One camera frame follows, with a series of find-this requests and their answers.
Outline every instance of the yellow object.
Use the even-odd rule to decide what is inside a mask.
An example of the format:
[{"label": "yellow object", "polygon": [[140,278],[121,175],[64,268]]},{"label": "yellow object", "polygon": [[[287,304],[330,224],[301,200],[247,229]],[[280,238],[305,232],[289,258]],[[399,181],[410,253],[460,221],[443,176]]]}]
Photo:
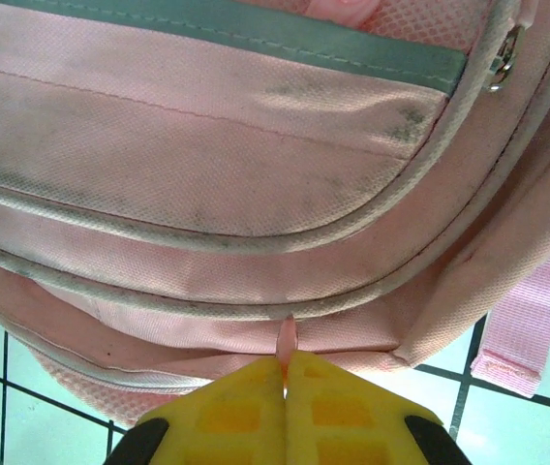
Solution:
[{"label": "yellow object", "polygon": [[429,410],[310,353],[296,351],[288,396],[266,356],[164,405],[168,431],[151,465],[426,465],[407,416]]}]

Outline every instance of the pink backpack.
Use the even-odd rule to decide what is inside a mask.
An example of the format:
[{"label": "pink backpack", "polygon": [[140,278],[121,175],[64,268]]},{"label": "pink backpack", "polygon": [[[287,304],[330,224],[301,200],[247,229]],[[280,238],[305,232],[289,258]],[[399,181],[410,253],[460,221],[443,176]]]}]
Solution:
[{"label": "pink backpack", "polygon": [[363,374],[496,307],[474,371],[531,394],[550,0],[248,3],[0,0],[0,324],[127,424],[288,315]]}]

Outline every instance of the gray stripe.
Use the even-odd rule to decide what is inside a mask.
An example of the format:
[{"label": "gray stripe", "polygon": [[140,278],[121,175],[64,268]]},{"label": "gray stripe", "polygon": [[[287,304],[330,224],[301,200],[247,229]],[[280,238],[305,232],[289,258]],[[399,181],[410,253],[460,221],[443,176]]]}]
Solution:
[{"label": "gray stripe", "polygon": [[464,53],[374,36],[234,0],[0,0],[45,13],[186,36],[330,70],[420,85],[451,95]]}]

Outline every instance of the pink zipper pull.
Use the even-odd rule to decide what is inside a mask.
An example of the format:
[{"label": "pink zipper pull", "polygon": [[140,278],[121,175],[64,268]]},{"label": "pink zipper pull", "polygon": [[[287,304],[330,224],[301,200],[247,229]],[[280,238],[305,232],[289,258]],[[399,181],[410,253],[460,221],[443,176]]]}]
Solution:
[{"label": "pink zipper pull", "polygon": [[516,25],[529,29],[534,24],[538,4],[539,0],[521,0]]},{"label": "pink zipper pull", "polygon": [[376,11],[380,2],[381,0],[312,0],[305,15],[343,26],[359,27]]}]

